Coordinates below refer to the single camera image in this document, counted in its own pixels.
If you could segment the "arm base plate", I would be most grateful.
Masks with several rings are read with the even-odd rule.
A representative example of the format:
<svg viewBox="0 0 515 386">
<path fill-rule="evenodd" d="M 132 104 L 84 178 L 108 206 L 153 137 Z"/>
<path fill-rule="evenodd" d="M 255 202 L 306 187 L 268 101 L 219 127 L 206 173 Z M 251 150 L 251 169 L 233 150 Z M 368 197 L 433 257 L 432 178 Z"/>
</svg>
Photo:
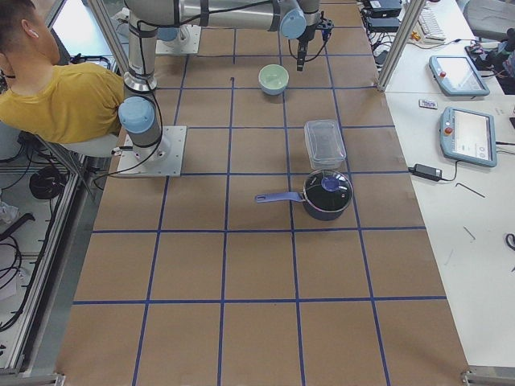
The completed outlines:
<svg viewBox="0 0 515 386">
<path fill-rule="evenodd" d="M 184 42 L 163 42 L 158 39 L 156 55 L 196 55 L 199 51 L 202 28 L 196 25 L 184 25 L 190 33 L 190 39 Z"/>
<path fill-rule="evenodd" d="M 124 146 L 131 146 L 132 149 L 121 152 L 118 174 L 127 178 L 179 177 L 186 136 L 187 126 L 165 125 L 158 145 L 141 148 L 134 146 L 127 134 Z"/>
</svg>

